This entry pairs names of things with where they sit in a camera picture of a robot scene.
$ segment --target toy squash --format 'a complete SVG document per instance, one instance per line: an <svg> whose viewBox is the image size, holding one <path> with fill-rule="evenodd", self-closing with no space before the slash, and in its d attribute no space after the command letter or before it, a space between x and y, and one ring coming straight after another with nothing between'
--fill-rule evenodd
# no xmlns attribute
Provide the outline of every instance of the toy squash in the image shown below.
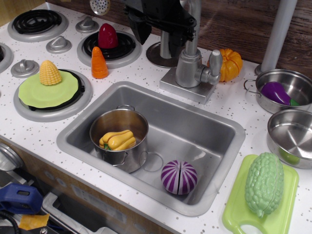
<svg viewBox="0 0 312 234"><path fill-rule="evenodd" d="M227 82L239 75L243 60L238 52L231 49L220 49L220 52L223 57L220 82Z"/></svg>

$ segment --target stainless steel sink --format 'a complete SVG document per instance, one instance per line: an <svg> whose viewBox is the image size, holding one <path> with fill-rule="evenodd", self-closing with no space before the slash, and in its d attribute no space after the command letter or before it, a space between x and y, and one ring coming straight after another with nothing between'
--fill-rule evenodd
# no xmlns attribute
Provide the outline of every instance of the stainless steel sink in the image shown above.
<svg viewBox="0 0 312 234"><path fill-rule="evenodd" d="M134 106L149 123L147 160L131 174L97 158L89 135L98 116L123 104ZM209 210L244 139L244 129L232 120L123 81L113 84L61 131L57 145L165 206L197 216ZM163 166L175 159L197 171L197 185L188 195L170 194L160 181Z"/></svg>

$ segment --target stainless steel pot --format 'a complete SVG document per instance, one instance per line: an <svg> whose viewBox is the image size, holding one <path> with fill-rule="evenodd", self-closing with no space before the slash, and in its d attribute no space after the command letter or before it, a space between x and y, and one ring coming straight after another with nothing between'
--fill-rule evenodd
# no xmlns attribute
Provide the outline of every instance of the stainless steel pot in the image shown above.
<svg viewBox="0 0 312 234"><path fill-rule="evenodd" d="M134 172L139 169L147 157L148 122L144 116L134 110L119 106L99 116L91 125L90 137L94 144L96 154L104 161L116 166L126 172ZM136 138L136 145L127 150L109 151L100 148L99 140L108 132L121 132L131 130Z"/></svg>
<svg viewBox="0 0 312 234"><path fill-rule="evenodd" d="M284 110L271 116L267 143L272 153L294 167L312 168L312 113Z"/></svg>
<svg viewBox="0 0 312 234"><path fill-rule="evenodd" d="M279 104L270 100L261 94L263 86L268 83L276 81L283 85L286 93L300 106L288 106ZM251 91L246 87L247 82L255 82L256 91ZM258 104L265 110L276 113L278 111L294 109L294 110L308 110L312 103L312 80L301 73L284 70L274 69L261 73L256 80L248 79L244 82L244 88L248 92L255 93Z"/></svg>

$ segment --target green toy fruit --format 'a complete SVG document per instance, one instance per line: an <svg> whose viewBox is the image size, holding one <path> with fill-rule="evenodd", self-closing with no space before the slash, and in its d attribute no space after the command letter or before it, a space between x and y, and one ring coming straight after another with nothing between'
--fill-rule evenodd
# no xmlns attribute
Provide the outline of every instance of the green toy fruit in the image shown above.
<svg viewBox="0 0 312 234"><path fill-rule="evenodd" d="M245 186L245 200L259 218L271 214L282 200L284 170L275 154L262 153L251 164Z"/></svg>
<svg viewBox="0 0 312 234"><path fill-rule="evenodd" d="M297 165L300 162L300 158L299 157L286 152L282 148L279 148L278 152L281 154L281 156L285 160L285 162L289 163L290 165L294 165L295 166L295 165Z"/></svg>

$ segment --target toy eggplant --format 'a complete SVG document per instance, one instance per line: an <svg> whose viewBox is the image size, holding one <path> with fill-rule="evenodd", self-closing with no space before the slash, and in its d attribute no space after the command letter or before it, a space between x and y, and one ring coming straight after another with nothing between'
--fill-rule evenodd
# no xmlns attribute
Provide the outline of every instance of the toy eggplant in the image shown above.
<svg viewBox="0 0 312 234"><path fill-rule="evenodd" d="M300 106L298 102L293 100L285 91L283 85L278 82L266 83L261 93L272 101L288 106Z"/></svg>

